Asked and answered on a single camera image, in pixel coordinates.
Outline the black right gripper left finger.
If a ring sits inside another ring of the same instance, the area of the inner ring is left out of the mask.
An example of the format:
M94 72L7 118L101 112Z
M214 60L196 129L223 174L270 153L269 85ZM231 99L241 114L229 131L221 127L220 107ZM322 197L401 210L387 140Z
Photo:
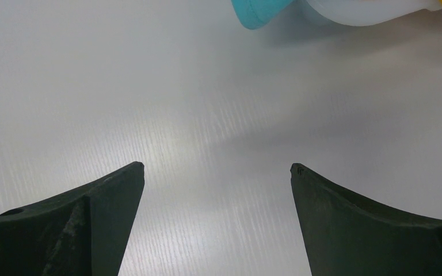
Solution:
M0 214L0 275L118 275L144 165Z

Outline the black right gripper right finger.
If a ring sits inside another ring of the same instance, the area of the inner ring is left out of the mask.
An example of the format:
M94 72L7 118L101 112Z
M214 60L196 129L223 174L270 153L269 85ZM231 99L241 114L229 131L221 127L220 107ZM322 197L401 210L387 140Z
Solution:
M308 167L291 186L312 275L442 275L442 220L355 193Z

